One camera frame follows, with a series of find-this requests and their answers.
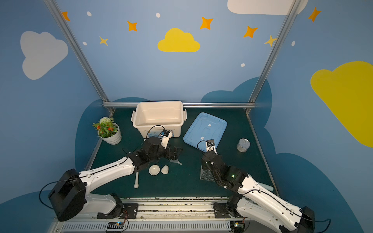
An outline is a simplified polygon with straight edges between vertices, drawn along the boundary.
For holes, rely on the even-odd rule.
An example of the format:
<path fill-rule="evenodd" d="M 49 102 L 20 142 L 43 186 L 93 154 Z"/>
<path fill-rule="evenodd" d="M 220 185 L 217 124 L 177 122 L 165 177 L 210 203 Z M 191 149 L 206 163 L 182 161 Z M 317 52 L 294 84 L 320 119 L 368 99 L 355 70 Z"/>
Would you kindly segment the small white cup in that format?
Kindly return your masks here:
<path fill-rule="evenodd" d="M 169 173 L 169 166 L 165 165 L 165 166 L 161 169 L 161 173 L 167 175 L 167 174 Z"/>

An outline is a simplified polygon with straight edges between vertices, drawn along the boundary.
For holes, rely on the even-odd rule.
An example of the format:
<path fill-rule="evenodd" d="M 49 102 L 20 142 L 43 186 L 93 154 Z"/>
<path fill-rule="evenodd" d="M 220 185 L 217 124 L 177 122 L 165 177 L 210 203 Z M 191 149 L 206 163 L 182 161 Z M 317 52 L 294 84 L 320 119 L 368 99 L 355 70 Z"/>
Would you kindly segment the white pestle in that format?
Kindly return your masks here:
<path fill-rule="evenodd" d="M 136 173 L 134 188 L 139 188 L 139 172 Z"/>

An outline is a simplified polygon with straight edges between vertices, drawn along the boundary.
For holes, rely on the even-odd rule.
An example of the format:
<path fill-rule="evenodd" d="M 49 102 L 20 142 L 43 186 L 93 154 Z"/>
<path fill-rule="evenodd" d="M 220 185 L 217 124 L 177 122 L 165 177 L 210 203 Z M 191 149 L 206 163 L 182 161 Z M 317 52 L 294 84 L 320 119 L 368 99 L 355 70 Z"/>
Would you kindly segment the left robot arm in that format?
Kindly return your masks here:
<path fill-rule="evenodd" d="M 111 164 L 82 172 L 66 171 L 49 193 L 48 198 L 59 221 L 67 221 L 80 213 L 97 213 L 98 218 L 125 218 L 123 202 L 118 195 L 107 198 L 90 198 L 98 187 L 118 178 L 140 172 L 160 158 L 176 160 L 180 147 L 168 145 L 167 137 L 144 140 L 142 148 Z"/>

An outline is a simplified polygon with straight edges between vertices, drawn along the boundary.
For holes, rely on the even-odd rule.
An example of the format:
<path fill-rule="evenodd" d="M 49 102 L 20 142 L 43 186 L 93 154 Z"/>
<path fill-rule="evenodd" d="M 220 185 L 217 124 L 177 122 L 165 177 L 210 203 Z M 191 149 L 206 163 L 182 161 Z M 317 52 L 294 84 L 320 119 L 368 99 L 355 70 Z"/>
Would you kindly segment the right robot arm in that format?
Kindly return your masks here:
<path fill-rule="evenodd" d="M 253 219 L 277 233 L 313 233 L 315 213 L 300 208 L 270 192 L 252 176 L 228 166 L 213 150 L 202 157 L 202 165 L 212 172 L 217 185 L 236 195 L 227 206 L 238 215 Z"/>

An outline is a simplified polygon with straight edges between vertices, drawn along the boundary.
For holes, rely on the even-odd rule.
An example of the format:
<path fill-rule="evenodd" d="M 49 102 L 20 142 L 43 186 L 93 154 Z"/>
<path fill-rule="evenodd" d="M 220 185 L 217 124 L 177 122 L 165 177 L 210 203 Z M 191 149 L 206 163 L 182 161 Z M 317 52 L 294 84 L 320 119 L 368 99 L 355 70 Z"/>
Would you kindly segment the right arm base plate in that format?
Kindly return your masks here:
<path fill-rule="evenodd" d="M 234 202 L 213 203 L 215 218 L 242 218 L 237 211 L 237 204 Z"/>

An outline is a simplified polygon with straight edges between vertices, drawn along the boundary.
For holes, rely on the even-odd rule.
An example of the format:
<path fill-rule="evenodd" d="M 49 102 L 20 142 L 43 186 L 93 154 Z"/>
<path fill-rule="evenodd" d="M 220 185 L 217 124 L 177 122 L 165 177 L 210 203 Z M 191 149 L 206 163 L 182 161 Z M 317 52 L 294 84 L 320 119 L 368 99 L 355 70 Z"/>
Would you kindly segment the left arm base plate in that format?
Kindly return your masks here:
<path fill-rule="evenodd" d="M 139 204 L 123 203 L 116 205 L 108 214 L 98 213 L 97 219 L 135 219 L 137 217 Z"/>

